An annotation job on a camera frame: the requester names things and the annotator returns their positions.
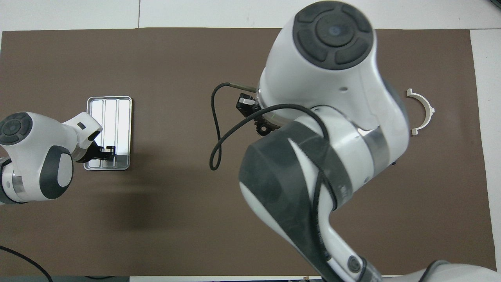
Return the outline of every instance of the brown mat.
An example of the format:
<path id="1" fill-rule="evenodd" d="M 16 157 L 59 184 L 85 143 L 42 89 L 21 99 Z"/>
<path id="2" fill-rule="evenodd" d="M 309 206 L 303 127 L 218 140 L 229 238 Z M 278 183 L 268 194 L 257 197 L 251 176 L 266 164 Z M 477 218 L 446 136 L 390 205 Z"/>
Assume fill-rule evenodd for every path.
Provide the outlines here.
<path id="1" fill-rule="evenodd" d="M 278 29 L 4 32 L 0 118 L 32 111 L 65 121 L 87 98 L 134 99 L 131 167 L 88 172 L 51 202 L 0 207 L 0 244 L 53 275 L 315 275 L 250 210 L 238 169 L 252 124 L 215 144 L 210 93 L 225 81 L 256 85 Z M 381 73 L 436 114 L 407 153 L 332 216 L 334 228 L 383 274 L 435 259 L 495 269 L 467 30 L 380 30 Z M 242 119 L 239 92 L 216 98 L 222 131 Z M 411 125 L 424 110 L 406 98 Z M 0 252 L 0 276 L 36 274 Z"/>

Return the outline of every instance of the round button panel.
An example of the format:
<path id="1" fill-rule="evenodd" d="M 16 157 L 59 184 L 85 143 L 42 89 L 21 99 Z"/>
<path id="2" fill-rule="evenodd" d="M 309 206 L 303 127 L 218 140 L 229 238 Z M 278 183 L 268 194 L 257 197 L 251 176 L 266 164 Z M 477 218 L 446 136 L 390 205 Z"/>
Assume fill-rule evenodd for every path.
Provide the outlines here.
<path id="1" fill-rule="evenodd" d="M 11 114 L 0 121 L 0 144 L 4 146 L 21 142 L 31 131 L 33 121 L 25 112 Z"/>
<path id="2" fill-rule="evenodd" d="M 330 70 L 358 65 L 374 44 L 367 18 L 353 6 L 336 1 L 313 3 L 299 11 L 293 39 L 305 59 Z"/>

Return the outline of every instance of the white robotic arm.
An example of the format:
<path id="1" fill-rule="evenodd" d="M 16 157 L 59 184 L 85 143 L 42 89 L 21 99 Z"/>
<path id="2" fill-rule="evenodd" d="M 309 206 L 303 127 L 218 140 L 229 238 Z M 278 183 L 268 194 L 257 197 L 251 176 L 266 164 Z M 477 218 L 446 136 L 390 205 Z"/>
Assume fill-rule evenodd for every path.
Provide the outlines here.
<path id="1" fill-rule="evenodd" d="M 266 137 L 249 146 L 239 173 L 247 203 L 324 280 L 382 281 L 329 223 L 329 214 L 399 158 L 409 142 L 405 107 L 377 69 L 369 21 L 341 2 L 302 9 L 277 36 L 256 92 L 255 100 L 240 96 L 237 108 L 245 116 L 300 105 L 326 131 L 293 109 L 257 118 L 258 133 Z M 423 273 L 398 281 L 417 281 Z M 467 281 L 472 273 L 478 281 L 501 280 L 486 268 L 457 264 L 434 263 L 426 273 L 420 281 Z"/>
<path id="2" fill-rule="evenodd" d="M 9 157 L 0 158 L 0 205 L 61 196 L 71 183 L 73 161 L 89 160 L 101 131 L 84 112 L 64 123 L 31 112 L 5 118 L 0 122 L 0 145 Z"/>

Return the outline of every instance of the silver tray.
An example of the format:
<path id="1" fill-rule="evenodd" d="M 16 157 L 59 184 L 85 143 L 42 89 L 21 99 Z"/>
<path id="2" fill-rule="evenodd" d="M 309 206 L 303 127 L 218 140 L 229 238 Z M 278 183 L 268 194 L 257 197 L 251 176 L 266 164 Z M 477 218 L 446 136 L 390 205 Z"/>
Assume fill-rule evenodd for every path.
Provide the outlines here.
<path id="1" fill-rule="evenodd" d="M 94 139 L 97 145 L 115 146 L 113 161 L 91 160 L 84 164 L 88 171 L 126 170 L 130 166 L 132 137 L 132 98 L 129 96 L 90 97 L 87 113 L 103 127 Z"/>

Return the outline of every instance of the arc-shaped white object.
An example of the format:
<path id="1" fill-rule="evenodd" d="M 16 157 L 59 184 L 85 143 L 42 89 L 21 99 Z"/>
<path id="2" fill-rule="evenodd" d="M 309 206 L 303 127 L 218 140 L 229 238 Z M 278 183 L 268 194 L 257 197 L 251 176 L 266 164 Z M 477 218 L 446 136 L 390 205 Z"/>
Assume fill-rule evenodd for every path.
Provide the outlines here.
<path id="1" fill-rule="evenodd" d="M 424 110 L 426 111 L 426 116 L 424 118 L 423 123 L 419 127 L 411 129 L 411 133 L 414 136 L 417 135 L 418 130 L 425 128 L 428 125 L 428 123 L 430 123 L 431 116 L 435 113 L 435 108 L 430 105 L 430 102 L 428 102 L 428 100 L 426 100 L 425 97 L 417 93 L 413 93 L 412 88 L 407 89 L 407 97 L 412 97 L 417 99 L 419 102 L 421 102 L 421 104 L 423 104 Z"/>

